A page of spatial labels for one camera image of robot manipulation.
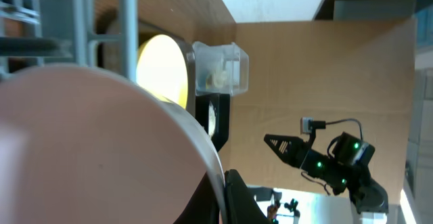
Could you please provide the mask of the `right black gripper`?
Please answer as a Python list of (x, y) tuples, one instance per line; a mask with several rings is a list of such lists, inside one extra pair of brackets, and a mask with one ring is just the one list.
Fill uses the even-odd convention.
[(299, 137), (266, 134), (264, 141), (282, 162), (298, 169), (311, 148)]

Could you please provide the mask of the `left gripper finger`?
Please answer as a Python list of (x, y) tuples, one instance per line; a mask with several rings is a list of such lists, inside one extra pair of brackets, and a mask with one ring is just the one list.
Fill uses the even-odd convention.
[(234, 170), (225, 172), (225, 204), (230, 224), (270, 224), (244, 183)]

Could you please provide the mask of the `white tissue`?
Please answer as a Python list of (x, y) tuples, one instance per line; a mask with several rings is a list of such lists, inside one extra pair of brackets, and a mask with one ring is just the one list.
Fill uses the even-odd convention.
[(222, 89), (229, 78), (227, 71), (225, 70), (215, 70), (210, 73), (206, 78), (206, 88), (207, 89)]

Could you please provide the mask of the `pink bowl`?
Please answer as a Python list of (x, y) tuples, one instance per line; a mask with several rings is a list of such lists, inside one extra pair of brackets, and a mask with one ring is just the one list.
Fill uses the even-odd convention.
[(122, 76), (57, 65), (1, 83), (2, 223), (174, 223), (203, 177), (226, 221), (208, 134)]

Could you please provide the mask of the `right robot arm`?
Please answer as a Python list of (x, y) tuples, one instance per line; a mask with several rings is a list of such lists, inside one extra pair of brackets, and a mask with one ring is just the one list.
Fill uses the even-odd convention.
[(366, 141), (343, 132), (328, 145), (331, 154), (314, 150), (299, 137), (266, 134), (264, 142), (282, 162), (324, 181), (334, 195), (348, 190), (358, 214), (389, 213), (388, 194), (368, 167), (375, 148)]

